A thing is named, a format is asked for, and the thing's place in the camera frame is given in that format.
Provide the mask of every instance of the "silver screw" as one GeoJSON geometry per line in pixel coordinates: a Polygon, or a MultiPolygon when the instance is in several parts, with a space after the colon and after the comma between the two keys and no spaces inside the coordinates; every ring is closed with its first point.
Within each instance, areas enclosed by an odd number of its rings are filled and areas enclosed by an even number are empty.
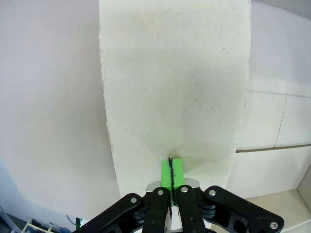
{"type": "Polygon", "coordinates": [[[209,192],[208,192],[208,194],[210,194],[211,196],[215,196],[216,195],[216,192],[215,192],[215,190],[210,190],[209,192]]]}
{"type": "Polygon", "coordinates": [[[272,222],[270,223],[270,228],[275,230],[278,227],[278,223],[277,222],[272,222]]]}
{"type": "Polygon", "coordinates": [[[188,192],[188,188],[187,187],[182,187],[181,190],[183,193],[187,193],[188,192]]]}
{"type": "Polygon", "coordinates": [[[136,201],[137,201],[136,198],[131,198],[131,202],[132,202],[132,203],[135,203],[136,201]]]}

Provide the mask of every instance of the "black cable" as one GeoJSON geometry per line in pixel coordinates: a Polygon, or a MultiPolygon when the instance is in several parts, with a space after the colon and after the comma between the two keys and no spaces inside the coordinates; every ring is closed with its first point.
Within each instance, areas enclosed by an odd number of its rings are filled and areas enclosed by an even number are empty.
{"type": "Polygon", "coordinates": [[[68,220],[69,220],[73,225],[77,226],[75,223],[73,223],[73,222],[70,220],[70,218],[69,218],[68,215],[66,215],[66,216],[67,216],[68,220]]]}

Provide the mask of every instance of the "paper sheet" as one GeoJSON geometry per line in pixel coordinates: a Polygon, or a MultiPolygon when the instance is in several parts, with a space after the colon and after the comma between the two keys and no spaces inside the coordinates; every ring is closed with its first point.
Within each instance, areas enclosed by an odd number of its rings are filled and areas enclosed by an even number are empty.
{"type": "Polygon", "coordinates": [[[162,160],[203,189],[225,186],[248,79],[250,3],[100,0],[107,125],[121,195],[145,193],[162,160]]]}

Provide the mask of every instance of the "white rack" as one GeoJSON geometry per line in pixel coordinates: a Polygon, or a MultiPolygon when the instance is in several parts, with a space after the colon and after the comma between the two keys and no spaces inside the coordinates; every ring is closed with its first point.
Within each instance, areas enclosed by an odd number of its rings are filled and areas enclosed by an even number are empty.
{"type": "Polygon", "coordinates": [[[21,232],[21,233],[26,233],[27,231],[27,227],[32,227],[32,228],[34,228],[34,229],[36,229],[36,230],[41,230],[41,231],[43,231],[43,232],[46,232],[46,233],[48,233],[48,232],[52,232],[51,230],[52,230],[52,227],[50,227],[48,230],[44,230],[44,229],[42,229],[42,228],[39,228],[39,227],[36,227],[36,226],[34,226],[33,224],[32,224],[32,222],[33,222],[33,220],[32,219],[30,219],[28,222],[27,222],[27,224],[26,224],[26,226],[24,227],[24,229],[23,229],[23,231],[21,232]]]}

